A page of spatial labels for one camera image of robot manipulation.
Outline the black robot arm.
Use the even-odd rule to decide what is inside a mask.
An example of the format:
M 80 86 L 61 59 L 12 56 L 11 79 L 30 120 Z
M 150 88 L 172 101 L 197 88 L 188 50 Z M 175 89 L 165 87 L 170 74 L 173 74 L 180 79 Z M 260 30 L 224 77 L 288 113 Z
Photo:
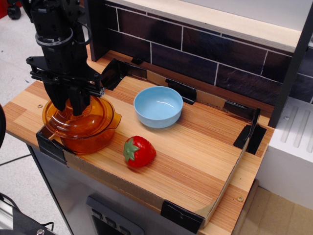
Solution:
M 89 40 L 85 40 L 78 0 L 23 0 L 22 6 L 36 29 L 35 39 L 43 56 L 28 57 L 31 77 L 43 82 L 53 105 L 63 111 L 70 102 L 79 116 L 90 97 L 101 97 L 102 76 L 87 64 Z

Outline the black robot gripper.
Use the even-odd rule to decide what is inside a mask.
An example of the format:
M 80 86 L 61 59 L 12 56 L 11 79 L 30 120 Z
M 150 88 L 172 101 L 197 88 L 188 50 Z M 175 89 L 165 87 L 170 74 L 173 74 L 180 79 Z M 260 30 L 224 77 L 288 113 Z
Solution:
M 87 64 L 88 44 L 74 41 L 64 47 L 44 47 L 44 56 L 26 59 L 32 78 L 43 81 L 55 108 L 63 111 L 69 98 L 74 116 L 90 105 L 90 95 L 104 94 L 102 75 Z

